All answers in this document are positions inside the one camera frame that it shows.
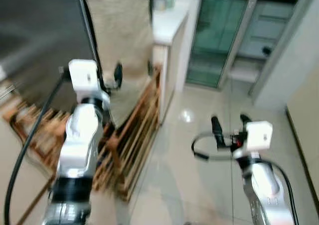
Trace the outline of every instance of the tiled floor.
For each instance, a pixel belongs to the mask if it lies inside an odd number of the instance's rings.
[[[89,224],[251,225],[238,165],[206,163],[195,159],[190,149],[197,133],[211,130],[212,114],[218,115],[223,130],[229,131],[241,128],[241,112],[273,124],[271,149],[264,156],[279,163],[289,176],[300,225],[319,224],[285,114],[254,108],[247,91],[246,84],[229,82],[221,92],[187,86],[183,93],[175,94],[130,203],[126,205],[113,195],[93,194]],[[217,153],[212,138],[202,140],[198,147]]]

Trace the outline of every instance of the white countertop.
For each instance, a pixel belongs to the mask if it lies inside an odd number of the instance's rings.
[[[153,35],[155,44],[171,45],[188,14],[187,7],[174,7],[165,11],[153,11]]]

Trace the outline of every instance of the glass door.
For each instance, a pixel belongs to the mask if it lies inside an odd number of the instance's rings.
[[[186,82],[217,87],[253,10],[254,0],[202,0]]]

